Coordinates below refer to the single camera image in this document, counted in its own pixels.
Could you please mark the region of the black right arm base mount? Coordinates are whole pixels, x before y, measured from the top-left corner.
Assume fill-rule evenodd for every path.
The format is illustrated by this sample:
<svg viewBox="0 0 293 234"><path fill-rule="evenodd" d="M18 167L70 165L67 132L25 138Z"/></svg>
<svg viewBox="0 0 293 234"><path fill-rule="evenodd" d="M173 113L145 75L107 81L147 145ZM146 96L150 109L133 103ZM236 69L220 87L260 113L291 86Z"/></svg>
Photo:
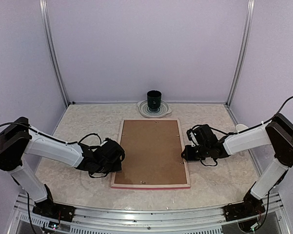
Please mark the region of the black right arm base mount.
<svg viewBox="0 0 293 234"><path fill-rule="evenodd" d="M223 207L224 216L227 222L263 214L265 211L266 209L264 205L253 207L244 202L229 204Z"/></svg>

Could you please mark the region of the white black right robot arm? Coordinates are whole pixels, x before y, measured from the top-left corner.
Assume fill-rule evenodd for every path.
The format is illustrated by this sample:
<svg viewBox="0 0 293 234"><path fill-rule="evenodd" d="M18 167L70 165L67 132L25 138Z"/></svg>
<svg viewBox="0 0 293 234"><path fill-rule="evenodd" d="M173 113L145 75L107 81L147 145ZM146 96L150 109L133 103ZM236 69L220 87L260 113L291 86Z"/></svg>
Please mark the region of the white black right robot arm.
<svg viewBox="0 0 293 234"><path fill-rule="evenodd" d="M250 188L240 204L240 213L251 216L258 207L258 201L281 181L293 166L293 124L281 113L257 126L228 133L218 139L212 128L198 125L187 131L191 141L181 153L186 161L202 162L207 158L214 161L227 158L242 151L271 145L274 158L258 181Z"/></svg>

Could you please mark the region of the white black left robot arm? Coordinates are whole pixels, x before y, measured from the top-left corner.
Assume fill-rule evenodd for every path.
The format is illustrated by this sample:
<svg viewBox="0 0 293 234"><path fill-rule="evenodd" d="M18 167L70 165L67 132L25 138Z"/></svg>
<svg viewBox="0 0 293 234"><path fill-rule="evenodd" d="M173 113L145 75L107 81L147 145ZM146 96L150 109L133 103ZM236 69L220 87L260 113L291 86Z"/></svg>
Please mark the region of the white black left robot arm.
<svg viewBox="0 0 293 234"><path fill-rule="evenodd" d="M6 171L29 194L47 216L58 213L57 203L52 201L46 185L39 181L27 164L24 155L37 155L64 163L90 177L121 170L125 159L124 149L114 140L106 138L98 145L88 146L81 140L67 142L41 132L29 124L28 118L0 124L0 170Z"/></svg>

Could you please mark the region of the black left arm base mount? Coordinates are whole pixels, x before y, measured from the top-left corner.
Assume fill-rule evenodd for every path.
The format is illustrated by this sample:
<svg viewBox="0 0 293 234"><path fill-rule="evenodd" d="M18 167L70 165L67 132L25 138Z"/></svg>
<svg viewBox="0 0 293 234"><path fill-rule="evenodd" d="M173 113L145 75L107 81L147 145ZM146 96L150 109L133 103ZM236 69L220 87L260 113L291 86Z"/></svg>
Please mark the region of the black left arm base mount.
<svg viewBox="0 0 293 234"><path fill-rule="evenodd" d="M35 204L33 213L59 221L72 222L76 208L63 204Z"/></svg>

